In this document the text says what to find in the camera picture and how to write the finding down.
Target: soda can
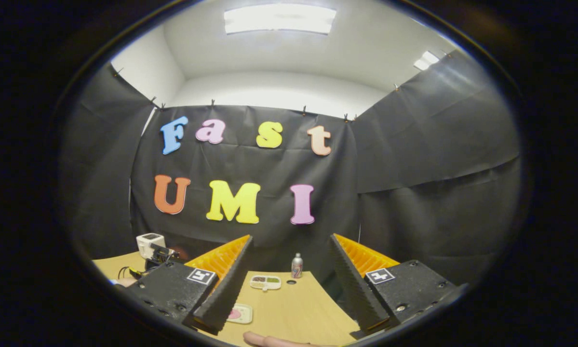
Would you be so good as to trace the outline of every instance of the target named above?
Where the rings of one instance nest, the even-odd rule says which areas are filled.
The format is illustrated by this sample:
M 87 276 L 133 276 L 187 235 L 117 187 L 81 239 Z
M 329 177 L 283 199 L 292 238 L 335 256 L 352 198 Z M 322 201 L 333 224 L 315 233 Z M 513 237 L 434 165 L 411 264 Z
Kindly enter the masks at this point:
M 295 258 L 291 262 L 291 277 L 298 279 L 302 277 L 302 267 L 304 266 L 304 259 L 299 253 L 295 254 Z

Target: human hand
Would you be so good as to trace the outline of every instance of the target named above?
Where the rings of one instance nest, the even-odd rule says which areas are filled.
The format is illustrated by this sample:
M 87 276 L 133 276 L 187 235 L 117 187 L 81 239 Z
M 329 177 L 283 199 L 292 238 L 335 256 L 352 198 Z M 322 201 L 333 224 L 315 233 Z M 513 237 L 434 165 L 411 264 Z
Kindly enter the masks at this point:
M 273 336 L 263 337 L 253 332 L 245 332 L 243 336 L 244 342 L 254 347 L 324 347 L 318 345 L 311 345 L 310 343 L 299 343 L 282 340 L 280 338 L 275 338 Z

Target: orange letter u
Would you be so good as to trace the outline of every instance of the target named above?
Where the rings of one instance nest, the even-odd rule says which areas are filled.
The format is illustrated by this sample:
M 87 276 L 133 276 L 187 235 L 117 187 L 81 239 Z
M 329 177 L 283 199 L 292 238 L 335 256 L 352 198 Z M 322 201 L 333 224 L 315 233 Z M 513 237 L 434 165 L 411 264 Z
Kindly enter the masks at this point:
M 171 177 L 167 175 L 156 175 L 156 190 L 154 191 L 154 204 L 156 207 L 168 214 L 178 214 L 184 209 L 186 203 L 186 187 L 190 184 L 188 178 L 175 178 L 177 184 L 177 194 L 175 196 L 175 203 L 169 204 L 167 202 L 167 187 L 171 183 Z

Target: foam letter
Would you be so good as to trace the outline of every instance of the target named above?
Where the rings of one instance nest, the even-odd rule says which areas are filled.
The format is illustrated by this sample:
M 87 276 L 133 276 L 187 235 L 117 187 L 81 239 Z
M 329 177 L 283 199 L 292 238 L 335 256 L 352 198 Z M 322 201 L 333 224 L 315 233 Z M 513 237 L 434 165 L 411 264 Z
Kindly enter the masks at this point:
M 291 191 L 295 193 L 295 208 L 291 223 L 312 224 L 315 217 L 310 215 L 310 193 L 314 191 L 311 185 L 293 185 Z
M 208 119 L 203 122 L 203 128 L 197 130 L 195 137 L 199 141 L 209 141 L 216 145 L 222 142 L 222 132 L 225 131 L 225 123 L 220 119 Z
M 220 207 L 222 207 L 227 220 L 233 220 L 235 213 L 240 209 L 240 214 L 235 220 L 240 223 L 258 223 L 256 194 L 261 190 L 260 185 L 244 184 L 235 196 L 225 181 L 211 181 L 210 187 L 212 187 L 212 206 L 210 206 L 209 213 L 205 215 L 207 219 L 222 220 L 223 215 L 220 213 Z
M 186 203 L 186 187 L 190 184 L 188 178 L 175 178 L 177 184 L 177 194 L 175 195 L 175 203 L 167 203 L 167 186 L 171 183 L 171 177 L 166 175 L 156 175 L 156 190 L 154 191 L 154 204 L 157 209 L 168 214 L 178 214 L 184 209 Z
M 331 148 L 326 147 L 325 139 L 330 138 L 331 134 L 325 131 L 325 128 L 322 125 L 317 125 L 317 127 L 308 129 L 306 134 L 309 134 L 311 137 L 311 146 L 312 151 L 317 153 L 320 156 L 326 156 L 331 153 Z
M 188 118 L 181 116 L 178 119 L 167 123 L 161 127 L 161 132 L 165 138 L 165 148 L 162 150 L 163 154 L 169 154 L 179 148 L 179 142 L 175 140 L 184 137 L 183 125 L 188 124 Z
M 256 144 L 259 147 L 276 148 L 282 143 L 282 124 L 277 121 L 264 121 L 258 127 L 259 136 Z

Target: black backdrop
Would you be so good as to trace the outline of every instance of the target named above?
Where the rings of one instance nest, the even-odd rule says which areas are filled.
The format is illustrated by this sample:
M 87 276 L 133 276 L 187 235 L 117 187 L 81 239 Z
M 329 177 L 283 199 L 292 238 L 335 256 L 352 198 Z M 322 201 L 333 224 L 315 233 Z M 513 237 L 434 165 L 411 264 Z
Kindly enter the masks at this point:
M 92 259 L 136 250 L 129 183 L 137 144 L 153 109 L 107 64 L 88 82 L 60 129 L 62 220 Z
M 513 237 L 522 161 L 514 115 L 454 51 L 353 124 L 360 241 L 474 282 Z
M 419 259 L 458 284 L 476 281 L 513 236 L 522 172 L 513 115 L 482 68 L 461 52 L 349 123 L 279 108 L 189 106 L 157 109 L 141 135 L 151 109 L 106 66 L 64 132 L 67 222 L 93 258 L 135 251 L 134 238 L 147 232 L 165 235 L 167 246 L 190 258 L 250 234 L 256 270 L 288 270 L 300 252 L 305 270 L 336 297 L 332 264 L 321 251 L 331 233 L 398 261 Z M 188 124 L 181 147 L 164 155 L 160 129 L 182 116 Z M 196 139 L 208 119 L 224 121 L 221 143 Z M 283 126 L 278 148 L 256 145 L 265 121 Z M 306 131 L 317 125 L 331 133 L 328 156 L 310 147 Z M 183 211 L 157 209 L 156 175 L 173 179 L 169 203 L 175 178 L 190 179 Z M 212 180 L 226 181 L 234 195 L 245 183 L 259 184 L 260 222 L 206 219 Z M 289 222 L 295 184 L 314 186 L 313 224 Z
M 186 116 L 180 147 L 167 155 L 160 129 Z M 199 141 L 195 132 L 208 119 L 224 121 L 221 143 Z M 276 148 L 258 147 L 258 128 L 265 121 L 282 124 L 282 143 Z M 318 125 L 330 132 L 327 156 L 315 154 L 306 131 Z M 244 235 L 254 237 L 252 270 L 289 271 L 295 253 L 304 258 L 304 270 L 312 271 L 324 285 L 331 280 L 333 264 L 325 250 L 331 233 L 357 238 L 355 143 L 342 119 L 267 107 L 193 106 L 157 110 L 139 143 L 132 173 L 133 227 L 137 234 L 157 232 L 167 246 L 179 247 L 190 258 Z M 175 178 L 189 178 L 186 204 L 178 214 L 161 212 L 154 205 L 154 176 L 172 178 L 167 202 L 176 196 Z M 212 180 L 228 183 L 236 195 L 245 183 L 261 186 L 256 196 L 257 224 L 208 220 Z M 310 195 L 312 224 L 291 224 L 294 213 L 292 185 L 314 187 Z

